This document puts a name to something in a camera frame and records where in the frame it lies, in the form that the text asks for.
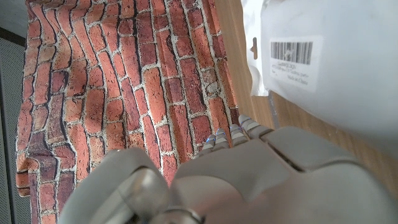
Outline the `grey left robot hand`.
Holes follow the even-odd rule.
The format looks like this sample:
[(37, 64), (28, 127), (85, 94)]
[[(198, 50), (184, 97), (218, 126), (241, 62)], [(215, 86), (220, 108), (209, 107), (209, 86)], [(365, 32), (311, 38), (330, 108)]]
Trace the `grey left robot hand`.
[(109, 151), (60, 223), (396, 223), (397, 201), (346, 150), (241, 115), (171, 183), (137, 147)]

